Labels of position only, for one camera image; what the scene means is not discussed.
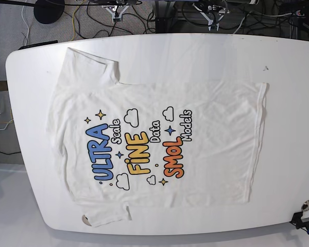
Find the white printed T-shirt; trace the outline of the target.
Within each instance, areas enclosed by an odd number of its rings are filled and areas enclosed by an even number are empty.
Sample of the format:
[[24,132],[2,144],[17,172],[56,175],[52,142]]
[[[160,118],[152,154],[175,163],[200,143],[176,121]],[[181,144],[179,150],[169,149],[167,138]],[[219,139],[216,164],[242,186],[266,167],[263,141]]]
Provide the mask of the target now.
[[118,75],[118,62],[68,48],[48,111],[57,173],[92,227],[132,220],[132,207],[249,202],[267,83]]

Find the silver table grommet left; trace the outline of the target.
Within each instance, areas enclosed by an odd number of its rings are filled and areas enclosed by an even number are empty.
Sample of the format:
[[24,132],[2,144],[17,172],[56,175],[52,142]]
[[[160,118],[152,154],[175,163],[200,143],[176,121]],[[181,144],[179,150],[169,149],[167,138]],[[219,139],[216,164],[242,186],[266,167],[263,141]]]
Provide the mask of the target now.
[[87,218],[85,215],[82,216],[82,221],[83,221],[83,223],[84,223],[85,225],[87,225],[87,226],[92,226],[92,225],[89,223],[88,218]]

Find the silver table grommet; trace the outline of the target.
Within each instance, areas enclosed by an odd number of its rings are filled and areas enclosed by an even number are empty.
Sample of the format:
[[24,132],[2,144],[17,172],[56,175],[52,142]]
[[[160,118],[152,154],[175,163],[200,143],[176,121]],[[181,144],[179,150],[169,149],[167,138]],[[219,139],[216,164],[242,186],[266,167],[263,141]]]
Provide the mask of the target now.
[[309,200],[305,201],[301,206],[301,211],[309,211]]
[[88,218],[87,218],[85,215],[82,216],[82,221],[83,221],[83,223],[84,223],[85,225],[87,225],[87,226],[92,226],[92,225],[89,223]]

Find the black round stand base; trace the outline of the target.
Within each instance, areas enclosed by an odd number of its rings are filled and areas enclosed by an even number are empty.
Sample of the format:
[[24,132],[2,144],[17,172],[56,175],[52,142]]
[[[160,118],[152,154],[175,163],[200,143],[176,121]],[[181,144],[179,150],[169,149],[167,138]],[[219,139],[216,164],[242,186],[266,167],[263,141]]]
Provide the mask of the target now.
[[64,0],[37,0],[33,8],[33,13],[39,23],[52,24],[62,16],[64,8]]

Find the silver table grommet right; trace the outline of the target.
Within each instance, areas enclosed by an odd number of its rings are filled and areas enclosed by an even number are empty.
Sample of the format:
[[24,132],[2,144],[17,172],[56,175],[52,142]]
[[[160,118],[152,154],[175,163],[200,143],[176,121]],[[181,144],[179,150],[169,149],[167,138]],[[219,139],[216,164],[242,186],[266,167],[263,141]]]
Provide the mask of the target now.
[[301,211],[309,211],[309,200],[305,201],[301,206]]

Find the black aluminium frame post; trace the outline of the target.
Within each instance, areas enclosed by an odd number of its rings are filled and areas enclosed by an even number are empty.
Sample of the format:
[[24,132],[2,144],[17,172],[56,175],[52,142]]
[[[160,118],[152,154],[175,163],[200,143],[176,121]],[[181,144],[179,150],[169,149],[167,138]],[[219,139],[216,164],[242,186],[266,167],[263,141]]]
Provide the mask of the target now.
[[152,1],[155,16],[155,30],[157,34],[168,33],[170,25],[175,18],[176,1]]

